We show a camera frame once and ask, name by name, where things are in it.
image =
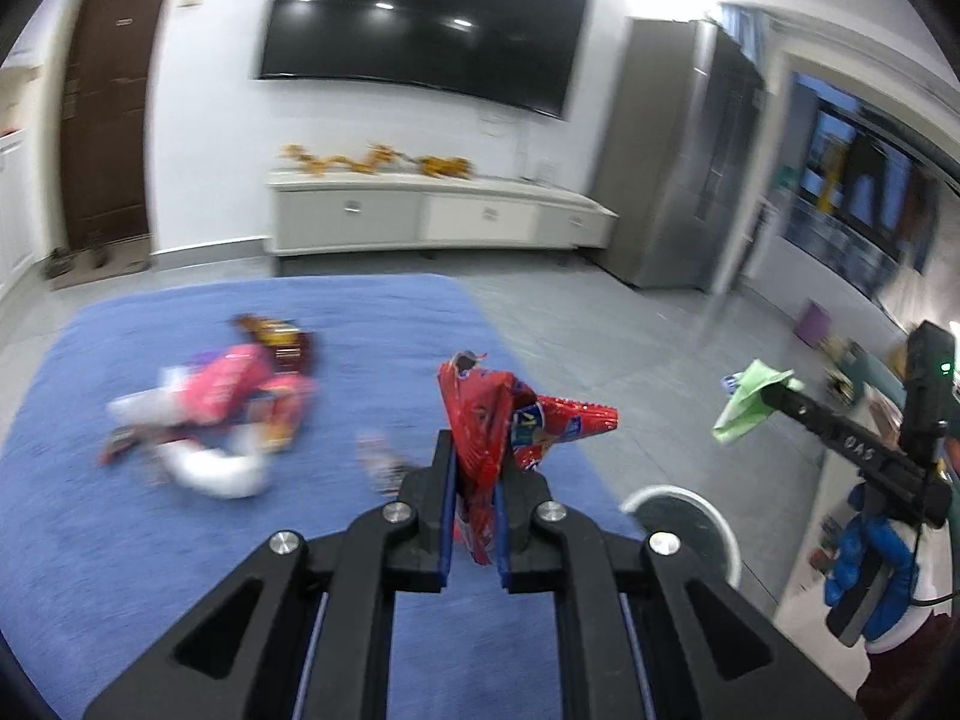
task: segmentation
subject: black tv screen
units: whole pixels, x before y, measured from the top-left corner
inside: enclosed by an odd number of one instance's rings
[[[366,79],[563,116],[587,0],[275,0],[263,79]]]

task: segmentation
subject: metal screw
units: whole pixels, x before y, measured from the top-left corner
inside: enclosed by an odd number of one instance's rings
[[[397,525],[398,522],[406,522],[413,514],[414,509],[411,509],[403,501],[394,501],[383,507],[383,518],[392,525]]]
[[[270,536],[270,548],[277,555],[289,555],[299,547],[299,536],[293,531],[280,531]]]
[[[536,507],[536,516],[544,522],[560,522],[566,517],[566,507],[560,501],[544,501]]]
[[[673,555],[680,549],[680,538],[675,533],[657,531],[650,536],[650,548],[658,555]]]

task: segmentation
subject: tile floor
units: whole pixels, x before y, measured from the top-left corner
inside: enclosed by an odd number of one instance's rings
[[[771,613],[808,521],[819,476],[812,437],[785,418],[732,446],[710,428],[725,396],[720,379],[754,357],[821,378],[818,355],[777,309],[752,293],[723,301],[694,292],[637,293],[574,255],[414,252],[325,255],[287,261],[284,275],[436,272],[456,278],[545,392],[614,405],[620,428],[583,443],[620,499],[671,483],[701,493],[740,542],[741,590]],[[0,305],[0,439],[56,335],[86,305],[127,293],[262,278],[267,258],[146,271],[51,293],[30,272]]]

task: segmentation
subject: brown door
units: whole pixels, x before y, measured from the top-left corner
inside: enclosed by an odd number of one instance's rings
[[[83,0],[61,115],[61,196],[72,250],[147,235],[143,112],[163,0]]]

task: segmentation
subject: white tv cabinet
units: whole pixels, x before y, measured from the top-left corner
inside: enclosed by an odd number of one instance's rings
[[[277,256],[406,248],[604,248],[616,214],[573,191],[505,178],[275,170]]]

